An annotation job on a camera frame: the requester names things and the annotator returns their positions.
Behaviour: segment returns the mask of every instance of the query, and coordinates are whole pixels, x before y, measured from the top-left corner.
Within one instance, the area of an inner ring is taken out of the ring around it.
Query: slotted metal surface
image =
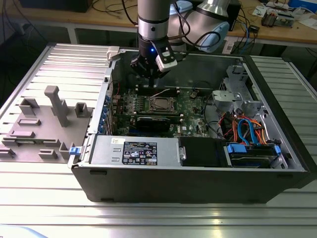
[[[291,63],[252,57],[312,158],[317,162],[317,94]]]
[[[75,51],[83,49],[83,46],[75,45],[57,47],[63,50],[70,47]],[[84,92],[97,93],[94,87],[101,84],[102,78],[92,79],[81,75],[71,78],[32,76],[31,82],[25,84],[25,89],[41,91],[43,83],[55,83],[65,92],[69,88],[85,85],[87,89]],[[76,90],[78,94],[83,92],[82,87]],[[24,92],[23,89],[7,109],[11,113],[5,113],[0,119],[0,130],[6,131],[10,124],[3,124],[5,120],[14,120],[20,113],[16,105]],[[41,104],[49,104],[42,97],[42,92],[37,98]],[[72,98],[66,100],[68,104],[77,101]],[[91,106],[96,102],[94,99],[84,101]],[[307,119],[308,122],[314,122],[312,117]],[[302,189],[287,190],[268,204],[94,203],[87,199],[67,165],[0,163],[0,224],[28,226],[50,238],[315,237],[317,181]]]

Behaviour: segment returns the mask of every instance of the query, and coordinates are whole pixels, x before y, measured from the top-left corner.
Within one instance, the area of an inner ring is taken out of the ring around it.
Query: electronic equipment
[[[272,59],[189,55],[150,88],[126,81],[123,62],[138,52],[122,52],[105,83],[115,100],[106,87],[98,99],[110,120],[100,124],[104,110],[94,110],[87,145],[68,163],[90,200],[263,203],[315,178],[256,66],[270,71]]]
[[[317,2],[310,0],[290,0],[288,1],[290,7],[304,7],[312,12],[317,12]]]
[[[93,0],[19,0],[22,7],[86,12]]]
[[[261,24],[262,26],[272,27],[274,26],[284,26],[292,27],[295,22],[295,18],[291,13],[278,12],[274,9],[267,9],[264,14]]]
[[[94,202],[265,203],[313,181],[314,124],[288,118],[303,109],[314,117],[317,93],[305,78],[282,59],[174,52],[167,36],[181,32],[182,14],[192,30],[189,41],[177,36],[175,43],[215,49],[229,29],[229,1],[206,0],[196,10],[170,3],[138,1],[139,50],[81,46],[73,54],[65,44],[47,47],[45,65],[32,69],[28,82],[45,69],[53,83],[68,72],[93,81],[98,93],[85,94],[89,106],[61,100],[56,85],[45,88],[45,99],[21,94],[14,105],[22,113],[3,136],[0,160],[68,161]],[[63,71],[51,73],[47,59],[61,49],[70,52],[55,59]],[[97,50],[98,66],[91,64]],[[166,65],[159,68],[160,61]],[[276,78],[285,74],[291,82],[286,78],[284,89]]]

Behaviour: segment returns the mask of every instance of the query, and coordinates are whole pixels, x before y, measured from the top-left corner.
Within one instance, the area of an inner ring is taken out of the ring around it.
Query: green circuit board
[[[149,96],[138,96],[135,91],[129,90],[121,95],[118,103],[115,117],[117,118],[116,135],[120,136],[150,136],[150,137],[209,137],[208,130],[203,117],[204,99],[198,96],[195,99],[190,98],[192,90],[180,90],[177,97],[151,98]],[[179,123],[172,123],[169,131],[164,133],[143,133],[139,132],[132,121],[142,113],[146,116],[159,116],[169,119],[178,119],[182,114],[182,120]]]

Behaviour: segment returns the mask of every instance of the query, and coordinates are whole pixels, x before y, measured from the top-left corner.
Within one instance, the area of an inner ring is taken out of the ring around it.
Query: workbench
[[[44,95],[48,85],[58,86],[60,99],[69,106],[80,101],[95,108],[109,67],[107,50],[47,46],[0,109],[0,141],[21,113],[18,105],[24,97],[50,105]],[[267,74],[284,71],[276,68]],[[304,93],[293,87],[295,79],[284,76],[290,95]],[[27,226],[50,238],[298,238],[315,237],[317,232],[317,181],[284,191],[267,204],[95,203],[87,199],[67,164],[12,161],[0,163],[0,194],[0,224]]]
[[[86,13],[68,12],[68,11],[56,11],[46,9],[30,9],[22,8],[18,0],[15,0],[20,7],[22,13],[35,25],[48,25],[67,28],[70,42],[72,44],[78,44],[78,37],[76,29],[95,29],[104,31],[122,31],[122,32],[136,32],[137,28],[134,27],[124,14],[120,17],[111,16],[104,12],[96,11],[90,8]],[[106,5],[120,3],[120,0],[106,0]],[[126,6],[132,6],[137,3],[137,0],[128,0]],[[250,20],[251,24],[260,27],[260,31],[255,40],[256,43],[271,44],[271,45],[283,45],[283,46],[295,46],[295,47],[317,47],[317,30],[307,27],[299,22],[295,22],[293,28],[286,27],[263,27],[261,26],[261,18],[253,16],[253,8],[260,5],[257,0],[241,0],[246,17]],[[95,7],[97,9],[105,10],[105,3],[103,0],[99,1]],[[111,9],[121,9],[120,5],[113,6]],[[131,7],[128,9],[132,19],[137,19],[137,7]],[[17,24],[17,29],[20,29],[23,33],[21,24],[27,23],[27,21],[20,15],[15,6],[12,4],[12,0],[7,0],[7,14],[12,22]],[[224,54],[229,54],[232,50],[234,42],[240,41],[245,32],[239,23],[236,23],[234,30],[229,32],[225,38],[226,44],[223,49]]]

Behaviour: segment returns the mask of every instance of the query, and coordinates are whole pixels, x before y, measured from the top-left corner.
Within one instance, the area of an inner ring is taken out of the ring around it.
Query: wooden desk
[[[241,0],[241,3],[243,5],[245,15],[249,19],[250,23],[260,27],[256,43],[310,48],[317,47],[317,30],[314,30],[299,22],[295,22],[292,28],[262,26],[262,18],[252,15],[255,7],[260,5],[260,2],[258,0]],[[226,45],[224,47],[223,53],[229,54],[234,42],[241,40],[241,37],[243,37],[244,34],[245,33],[242,30],[240,24],[236,23],[234,30],[229,32],[226,37]]]
[[[77,13],[69,11],[56,11],[45,9],[31,9],[21,8],[18,0],[15,2],[20,7],[23,14],[31,20],[34,24],[50,25],[66,27],[69,33],[71,43],[78,44],[76,28],[83,29],[96,29],[96,30],[108,30],[108,31],[125,31],[136,32],[134,27],[127,19],[124,11],[121,11],[120,17],[111,16],[104,12],[96,11],[90,8],[86,13]],[[261,18],[253,16],[252,7],[260,5],[257,0],[241,0],[246,17],[250,20],[251,24],[260,27],[257,43],[274,44],[274,45],[286,45],[297,47],[317,47],[317,31],[309,28],[303,24],[296,22],[293,28],[286,27],[263,27],[261,26]],[[106,0],[106,5],[121,3],[121,0]],[[137,3],[137,0],[128,0],[126,6],[131,6]],[[104,0],[100,0],[96,5],[96,8],[105,10]],[[111,9],[121,9],[121,5],[112,6]],[[128,12],[132,19],[137,19],[137,7],[128,9]],[[18,23],[26,23],[26,20],[22,18],[12,3],[12,0],[7,0],[7,14],[11,21]],[[229,32],[226,37],[226,46],[224,53],[230,53],[228,49],[230,46],[241,40],[244,36],[244,31],[237,23],[232,32]]]

